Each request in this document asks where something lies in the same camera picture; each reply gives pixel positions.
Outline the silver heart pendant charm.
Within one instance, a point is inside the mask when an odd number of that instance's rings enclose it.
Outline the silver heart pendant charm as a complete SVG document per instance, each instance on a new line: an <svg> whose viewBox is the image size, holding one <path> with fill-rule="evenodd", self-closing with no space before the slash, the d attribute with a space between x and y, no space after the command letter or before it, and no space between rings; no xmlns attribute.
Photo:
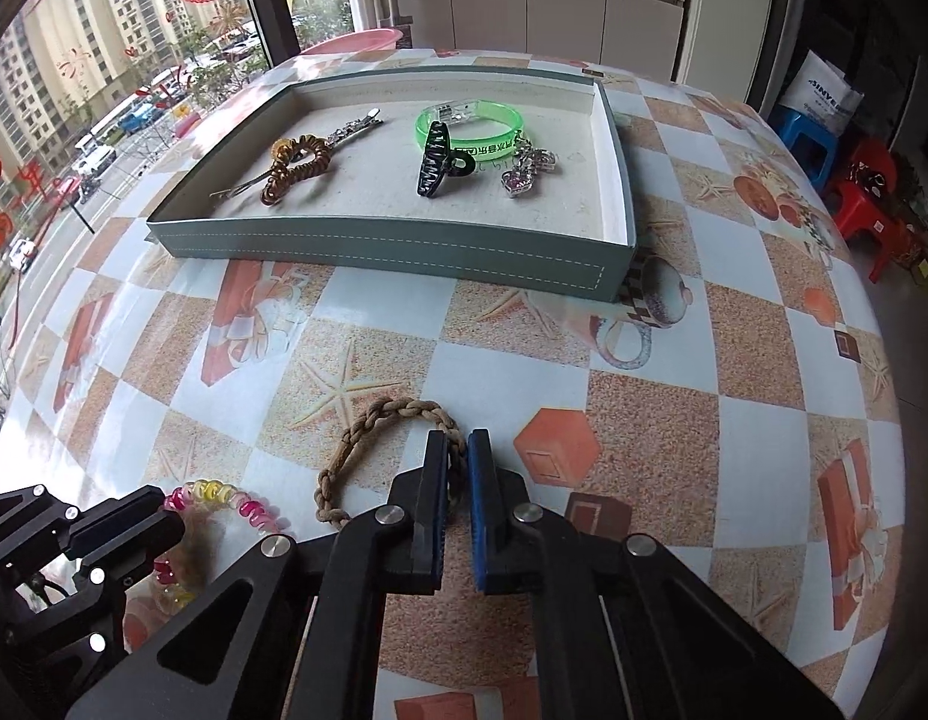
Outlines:
<svg viewBox="0 0 928 720"><path fill-rule="evenodd" d="M531 192L537 179L537 169L528 166L514 166L501 174L501 185L512 199Z"/></svg>

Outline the silver heart brooch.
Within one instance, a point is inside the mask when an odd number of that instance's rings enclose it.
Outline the silver heart brooch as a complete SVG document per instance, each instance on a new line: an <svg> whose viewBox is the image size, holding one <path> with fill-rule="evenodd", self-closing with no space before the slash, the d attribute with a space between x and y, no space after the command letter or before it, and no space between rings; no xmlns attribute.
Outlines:
<svg viewBox="0 0 928 720"><path fill-rule="evenodd" d="M539 176L542 172L553 172L557 169L557 156L546 148L537 148L524 135L516 138L514 156L519 171L528 172L531 176Z"/></svg>

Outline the silver barrette hair clip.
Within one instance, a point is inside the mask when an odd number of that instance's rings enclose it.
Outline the silver barrette hair clip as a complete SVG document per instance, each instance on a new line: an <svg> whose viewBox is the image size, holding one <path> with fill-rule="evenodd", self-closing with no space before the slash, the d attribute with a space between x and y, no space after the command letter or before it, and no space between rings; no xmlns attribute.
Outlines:
<svg viewBox="0 0 928 720"><path fill-rule="evenodd" d="M329 148L337 149L340 145L348 142L348 140L352 140L352 138L358 137L361 133L368 132L371 128L375 128L381 124L382 121L379 119L379 110L370 109L365 115L358 117L358 119L345 122L345 124L340 127L334 128L334 130L324 138L324 142L326 142Z"/></svg>

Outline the black claw hair clip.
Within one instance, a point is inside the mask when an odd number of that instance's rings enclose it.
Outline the black claw hair clip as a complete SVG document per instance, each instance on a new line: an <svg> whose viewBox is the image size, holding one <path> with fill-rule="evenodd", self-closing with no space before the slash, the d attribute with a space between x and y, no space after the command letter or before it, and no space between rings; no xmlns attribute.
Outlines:
<svg viewBox="0 0 928 720"><path fill-rule="evenodd" d="M422 148L422 161L417 177L417 193L425 199L434 199L446 177L469 177L477 169L477 161L469 151L454 148L450 127L443 121L427 121L420 117L415 122L415 135Z"/></svg>

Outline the green translucent bangle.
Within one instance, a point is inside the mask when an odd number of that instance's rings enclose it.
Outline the green translucent bangle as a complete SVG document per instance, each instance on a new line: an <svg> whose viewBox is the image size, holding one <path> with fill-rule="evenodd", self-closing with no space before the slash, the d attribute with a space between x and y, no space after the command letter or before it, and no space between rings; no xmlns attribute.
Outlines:
<svg viewBox="0 0 928 720"><path fill-rule="evenodd" d="M524 117L509 104L469 99L425 107L415 121L415 138L425 145L433 124L448 129L452 149L466 151L478 163L509 158L523 135Z"/></svg>

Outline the beige hair clip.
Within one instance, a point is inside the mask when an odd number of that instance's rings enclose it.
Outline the beige hair clip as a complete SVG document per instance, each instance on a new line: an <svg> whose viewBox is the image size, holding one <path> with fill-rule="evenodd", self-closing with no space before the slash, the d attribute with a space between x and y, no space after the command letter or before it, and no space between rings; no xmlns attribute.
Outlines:
<svg viewBox="0 0 928 720"><path fill-rule="evenodd" d="M252 179L249 179L249 181L241 182L238 185L233 185L233 187L222 188L221 190L210 192L208 197L212 197L212 199L229 199L229 197L240 195L241 192L244 192L244 190L247 190L249 187L254 187L254 185L258 185L261 182L267 181L267 179L270 177L270 172L272 171L265 171L262 172L262 174L259 174L259 176L252 177Z"/></svg>

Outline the green shallow tray box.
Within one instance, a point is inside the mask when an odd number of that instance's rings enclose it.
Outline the green shallow tray box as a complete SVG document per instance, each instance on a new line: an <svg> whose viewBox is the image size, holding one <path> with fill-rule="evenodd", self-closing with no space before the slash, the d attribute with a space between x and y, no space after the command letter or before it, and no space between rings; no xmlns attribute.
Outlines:
<svg viewBox="0 0 928 720"><path fill-rule="evenodd" d="M150 215L181 259L286 260L612 301L636 247L606 91L527 68L272 83L199 128Z"/></svg>

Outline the red plastic child chair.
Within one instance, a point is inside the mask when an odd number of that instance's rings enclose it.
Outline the red plastic child chair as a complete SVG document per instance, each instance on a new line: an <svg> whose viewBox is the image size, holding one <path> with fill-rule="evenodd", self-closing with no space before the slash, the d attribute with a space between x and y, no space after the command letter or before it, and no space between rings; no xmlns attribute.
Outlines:
<svg viewBox="0 0 928 720"><path fill-rule="evenodd" d="M832 218L845 241L866 234L878 244L869 281L877 283L889 263L910 266L921 254L920 239L896 199L899 171L879 138L863 138L825 184Z"/></svg>

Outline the blue plastic stool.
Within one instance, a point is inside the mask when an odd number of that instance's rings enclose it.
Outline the blue plastic stool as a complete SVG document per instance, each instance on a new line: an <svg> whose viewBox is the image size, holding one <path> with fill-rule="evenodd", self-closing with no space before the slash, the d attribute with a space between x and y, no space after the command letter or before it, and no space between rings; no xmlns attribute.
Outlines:
<svg viewBox="0 0 928 720"><path fill-rule="evenodd" d="M827 184L839 148L839 138L809 114L777 106L770 114L770 127L788 148L816 190Z"/></svg>

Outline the pink plastic basin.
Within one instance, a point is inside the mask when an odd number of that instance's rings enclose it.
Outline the pink plastic basin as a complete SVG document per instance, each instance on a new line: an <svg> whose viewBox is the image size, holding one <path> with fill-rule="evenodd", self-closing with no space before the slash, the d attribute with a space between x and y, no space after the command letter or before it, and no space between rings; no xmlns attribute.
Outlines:
<svg viewBox="0 0 928 720"><path fill-rule="evenodd" d="M365 31L347 32L342 36L329 37L314 46L306 47L301 55L360 54L394 50L402 39L402 31L396 28L375 28Z"/></svg>

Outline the white shopping bag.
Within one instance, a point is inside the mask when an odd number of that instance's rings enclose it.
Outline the white shopping bag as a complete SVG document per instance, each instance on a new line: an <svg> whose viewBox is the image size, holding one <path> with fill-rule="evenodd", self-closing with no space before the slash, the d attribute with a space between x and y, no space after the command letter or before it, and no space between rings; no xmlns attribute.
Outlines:
<svg viewBox="0 0 928 720"><path fill-rule="evenodd" d="M840 137L864 98L845 80L843 71L809 50L780 106L814 119L828 132Z"/></svg>

